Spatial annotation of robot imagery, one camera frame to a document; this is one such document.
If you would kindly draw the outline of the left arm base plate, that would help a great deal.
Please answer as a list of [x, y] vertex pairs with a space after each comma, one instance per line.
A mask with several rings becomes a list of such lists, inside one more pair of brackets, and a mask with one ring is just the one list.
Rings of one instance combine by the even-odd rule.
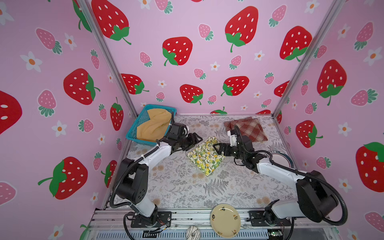
[[172, 212], [154, 212], [150, 217], [135, 215], [132, 217], [131, 228], [159, 228], [161, 226], [169, 227], [172, 222]]

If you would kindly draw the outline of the red plaid skirt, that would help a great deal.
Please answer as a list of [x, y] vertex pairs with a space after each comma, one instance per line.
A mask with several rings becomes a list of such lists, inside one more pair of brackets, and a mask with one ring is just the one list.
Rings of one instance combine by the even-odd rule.
[[234, 130], [237, 126], [243, 136], [247, 136], [253, 143], [268, 141], [259, 120], [252, 117], [224, 122], [226, 131]]

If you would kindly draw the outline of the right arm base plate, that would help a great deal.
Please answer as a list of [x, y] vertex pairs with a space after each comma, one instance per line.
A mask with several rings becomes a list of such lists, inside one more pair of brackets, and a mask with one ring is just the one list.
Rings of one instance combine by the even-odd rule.
[[265, 211], [249, 211], [246, 221], [253, 227], [290, 227], [292, 225], [289, 219], [278, 219], [274, 213]]

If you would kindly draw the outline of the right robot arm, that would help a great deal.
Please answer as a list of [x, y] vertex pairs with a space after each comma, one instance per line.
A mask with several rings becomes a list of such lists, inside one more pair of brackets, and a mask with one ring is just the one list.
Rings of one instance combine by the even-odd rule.
[[307, 218], [315, 223], [322, 221], [334, 226], [342, 225], [348, 218], [345, 201], [317, 171], [302, 172], [283, 166], [273, 159], [271, 152], [254, 150], [247, 137], [230, 136], [230, 143], [214, 144], [219, 155], [241, 160], [242, 166], [269, 176], [296, 190], [297, 198], [269, 203], [264, 210], [264, 221], [276, 225], [286, 218]]

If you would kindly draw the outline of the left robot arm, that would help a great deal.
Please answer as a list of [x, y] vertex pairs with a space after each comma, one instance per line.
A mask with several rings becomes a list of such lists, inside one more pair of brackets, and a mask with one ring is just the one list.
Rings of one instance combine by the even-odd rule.
[[203, 138], [190, 133], [186, 125], [170, 125], [166, 135], [157, 139], [148, 152], [121, 162], [110, 195], [110, 207], [128, 206], [144, 218], [156, 217], [158, 207], [147, 197], [150, 171], [163, 159], [177, 152], [186, 152], [202, 141]]

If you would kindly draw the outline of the tan skirt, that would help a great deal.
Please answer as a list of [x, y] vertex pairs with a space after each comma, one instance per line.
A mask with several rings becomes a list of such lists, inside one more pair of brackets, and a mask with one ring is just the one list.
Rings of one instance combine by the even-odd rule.
[[137, 127], [137, 139], [155, 143], [166, 134], [173, 114], [165, 109], [147, 110], [149, 120]]

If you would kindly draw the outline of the lemon print skirt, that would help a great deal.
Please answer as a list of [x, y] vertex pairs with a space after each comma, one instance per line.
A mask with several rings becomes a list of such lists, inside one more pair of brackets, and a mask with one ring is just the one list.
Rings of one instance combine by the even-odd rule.
[[208, 137], [204, 142], [187, 153], [188, 159], [207, 177], [211, 175], [225, 159], [225, 156], [218, 154], [214, 148], [214, 145], [218, 143], [219, 141], [216, 137]]

